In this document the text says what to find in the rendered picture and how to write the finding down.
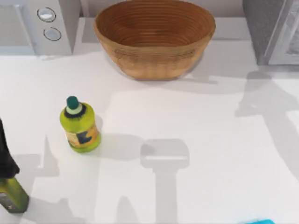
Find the brown woven basket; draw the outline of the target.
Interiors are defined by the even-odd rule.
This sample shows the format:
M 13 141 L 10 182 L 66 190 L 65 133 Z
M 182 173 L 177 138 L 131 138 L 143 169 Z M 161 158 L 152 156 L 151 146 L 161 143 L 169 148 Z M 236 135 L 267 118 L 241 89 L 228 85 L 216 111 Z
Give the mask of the brown woven basket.
M 168 80 L 197 63 L 216 24 L 208 10 L 187 1 L 126 0 L 99 12 L 93 28 L 124 74 L 139 80 Z

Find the green bottle with dark cap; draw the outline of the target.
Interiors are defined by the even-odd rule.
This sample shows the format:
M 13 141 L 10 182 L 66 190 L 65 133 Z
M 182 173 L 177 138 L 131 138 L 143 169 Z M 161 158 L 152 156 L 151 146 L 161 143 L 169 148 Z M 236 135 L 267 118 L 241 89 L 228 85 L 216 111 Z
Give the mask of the green bottle with dark cap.
M 67 141 L 75 152 L 89 153 L 99 146 L 101 135 L 94 110 L 88 103 L 80 102 L 76 96 L 69 96 L 59 119 Z

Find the pale microwave oven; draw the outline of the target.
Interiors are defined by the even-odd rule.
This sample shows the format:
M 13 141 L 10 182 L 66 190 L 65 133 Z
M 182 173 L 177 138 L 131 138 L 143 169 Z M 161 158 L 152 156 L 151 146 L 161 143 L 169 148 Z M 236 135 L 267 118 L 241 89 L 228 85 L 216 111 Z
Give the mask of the pale microwave oven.
M 37 10 L 45 7 L 55 11 L 53 22 L 38 18 Z M 0 55 L 72 55 L 80 14 L 80 0 L 0 0 Z M 44 37 L 50 27 L 61 32 L 59 41 Z

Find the round microwave knob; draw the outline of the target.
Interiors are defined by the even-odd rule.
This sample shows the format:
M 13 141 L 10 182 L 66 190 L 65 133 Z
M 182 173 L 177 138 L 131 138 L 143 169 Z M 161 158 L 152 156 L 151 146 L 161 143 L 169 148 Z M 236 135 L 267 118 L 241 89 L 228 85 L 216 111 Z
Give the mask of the round microwave knob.
M 49 7 L 38 9 L 37 16 L 43 22 L 53 22 L 57 17 L 55 11 Z
M 52 41 L 52 42 L 59 41 L 62 37 L 61 32 L 57 28 L 54 28 L 54 27 L 44 29 L 43 35 L 47 40 Z

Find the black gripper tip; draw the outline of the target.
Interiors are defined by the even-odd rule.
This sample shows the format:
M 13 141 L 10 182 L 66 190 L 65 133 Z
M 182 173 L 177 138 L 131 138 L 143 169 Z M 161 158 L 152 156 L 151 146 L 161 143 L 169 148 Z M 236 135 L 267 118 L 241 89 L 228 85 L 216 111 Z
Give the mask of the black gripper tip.
M 9 152 L 3 123 L 0 119 L 0 179 L 14 178 L 19 172 L 20 168 Z

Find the light blue object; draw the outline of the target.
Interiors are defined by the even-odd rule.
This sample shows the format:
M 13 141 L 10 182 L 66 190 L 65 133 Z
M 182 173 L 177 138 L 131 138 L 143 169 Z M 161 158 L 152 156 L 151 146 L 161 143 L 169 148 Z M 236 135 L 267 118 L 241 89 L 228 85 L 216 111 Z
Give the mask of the light blue object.
M 239 224 L 275 224 L 274 221 L 271 219 L 256 219 L 256 220 L 250 220 Z

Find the olive green bottle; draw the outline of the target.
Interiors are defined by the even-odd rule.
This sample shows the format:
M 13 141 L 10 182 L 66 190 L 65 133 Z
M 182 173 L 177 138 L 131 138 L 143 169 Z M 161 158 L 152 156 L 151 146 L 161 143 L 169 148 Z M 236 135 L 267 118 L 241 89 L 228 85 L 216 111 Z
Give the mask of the olive green bottle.
M 0 179 L 0 204 L 9 213 L 24 213 L 27 211 L 29 196 L 15 179 Z

